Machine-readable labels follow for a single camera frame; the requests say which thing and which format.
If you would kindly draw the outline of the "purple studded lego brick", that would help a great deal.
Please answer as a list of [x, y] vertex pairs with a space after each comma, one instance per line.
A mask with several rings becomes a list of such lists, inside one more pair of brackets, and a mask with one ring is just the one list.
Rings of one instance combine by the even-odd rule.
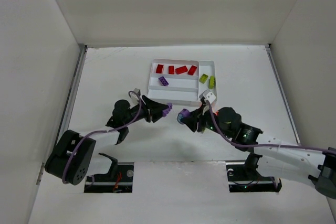
[[173, 107], [173, 104], [168, 103], [167, 108], [162, 111], [162, 116], [166, 117], [170, 113], [170, 111], [172, 110], [172, 107]]

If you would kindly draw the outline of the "large purple rounded lego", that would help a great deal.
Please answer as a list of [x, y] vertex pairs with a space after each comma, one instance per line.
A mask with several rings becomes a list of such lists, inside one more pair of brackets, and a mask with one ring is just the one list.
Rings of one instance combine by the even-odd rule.
[[188, 109], [182, 109], [178, 115], [176, 120], [179, 122], [179, 124], [183, 125], [182, 119], [185, 117], [188, 117], [190, 115], [190, 111]]

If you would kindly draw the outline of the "small purple lego brick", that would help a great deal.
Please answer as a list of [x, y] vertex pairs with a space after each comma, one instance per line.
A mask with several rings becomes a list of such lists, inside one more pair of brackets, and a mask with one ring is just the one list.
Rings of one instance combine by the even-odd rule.
[[164, 87], [167, 87], [169, 85], [168, 81], [163, 76], [159, 77], [158, 80], [160, 84]]

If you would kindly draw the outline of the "long green lego brick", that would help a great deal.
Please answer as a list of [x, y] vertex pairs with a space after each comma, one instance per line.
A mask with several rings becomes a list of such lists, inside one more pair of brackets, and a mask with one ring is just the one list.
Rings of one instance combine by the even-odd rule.
[[213, 89], [214, 87], [215, 87], [215, 77], [214, 76], [210, 76], [209, 82], [208, 82], [208, 88], [209, 89]]

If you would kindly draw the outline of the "green lego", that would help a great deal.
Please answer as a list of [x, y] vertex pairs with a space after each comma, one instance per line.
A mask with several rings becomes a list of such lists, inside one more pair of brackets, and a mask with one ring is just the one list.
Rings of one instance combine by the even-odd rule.
[[164, 65], [162, 64], [157, 64], [155, 73], [157, 74], [162, 74], [164, 72]]

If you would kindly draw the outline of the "red curved lego brick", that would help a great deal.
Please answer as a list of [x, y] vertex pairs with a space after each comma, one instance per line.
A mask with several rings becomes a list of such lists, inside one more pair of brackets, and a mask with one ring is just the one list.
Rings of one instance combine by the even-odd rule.
[[168, 73], [169, 74], [175, 74], [175, 67], [174, 66], [169, 66], [168, 67]]

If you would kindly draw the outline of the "red square lego brick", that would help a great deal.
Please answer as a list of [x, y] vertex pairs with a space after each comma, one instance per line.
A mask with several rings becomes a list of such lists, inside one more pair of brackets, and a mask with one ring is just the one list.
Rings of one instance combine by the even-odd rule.
[[187, 74], [190, 75], [190, 76], [193, 76], [193, 75], [195, 74], [196, 71], [197, 71], [197, 66], [192, 65], [192, 66], [189, 68]]

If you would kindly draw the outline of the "red long lego brick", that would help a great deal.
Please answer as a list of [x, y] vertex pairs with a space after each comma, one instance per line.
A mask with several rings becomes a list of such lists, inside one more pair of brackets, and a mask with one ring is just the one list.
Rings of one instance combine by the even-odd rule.
[[175, 69], [176, 74], [183, 74], [183, 73], [186, 73], [186, 72], [188, 72], [187, 66], [181, 66], [181, 67], [177, 67]]

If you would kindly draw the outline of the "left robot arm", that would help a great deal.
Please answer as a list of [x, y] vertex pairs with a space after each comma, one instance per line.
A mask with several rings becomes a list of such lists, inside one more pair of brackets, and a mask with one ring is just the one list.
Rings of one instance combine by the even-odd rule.
[[45, 171], [64, 184], [79, 184], [86, 176], [90, 162], [98, 143], [121, 144], [129, 134], [129, 126], [139, 120], [155, 123], [166, 117], [172, 104], [155, 102], [145, 95], [129, 91], [137, 105], [131, 107], [127, 100], [118, 100], [114, 104], [112, 116], [106, 125], [90, 133], [78, 133], [66, 130], [49, 155]]

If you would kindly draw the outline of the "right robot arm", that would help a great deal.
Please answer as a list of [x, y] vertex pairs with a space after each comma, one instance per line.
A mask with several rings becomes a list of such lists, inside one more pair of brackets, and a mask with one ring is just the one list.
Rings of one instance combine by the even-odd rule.
[[209, 129], [236, 149], [248, 152], [244, 169], [250, 180], [257, 175], [284, 178], [335, 198], [335, 148], [290, 144], [268, 136], [261, 129], [243, 123], [241, 115], [229, 107], [216, 113], [203, 106], [192, 112], [183, 109], [177, 121], [192, 132]]

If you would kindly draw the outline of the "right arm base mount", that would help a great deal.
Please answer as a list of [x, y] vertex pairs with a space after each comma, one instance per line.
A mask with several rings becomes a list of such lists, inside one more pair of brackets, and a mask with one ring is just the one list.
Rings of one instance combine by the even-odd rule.
[[230, 193], [278, 193], [282, 189], [280, 178], [265, 177], [258, 171], [261, 155], [250, 153], [245, 161], [226, 163]]

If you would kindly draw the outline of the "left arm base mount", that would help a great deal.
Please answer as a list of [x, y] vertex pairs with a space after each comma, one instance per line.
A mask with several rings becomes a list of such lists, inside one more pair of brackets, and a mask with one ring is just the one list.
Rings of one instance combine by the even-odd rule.
[[84, 193], [132, 193], [134, 178], [134, 163], [119, 162], [105, 153], [99, 153], [99, 158], [91, 162], [90, 173], [87, 176]]

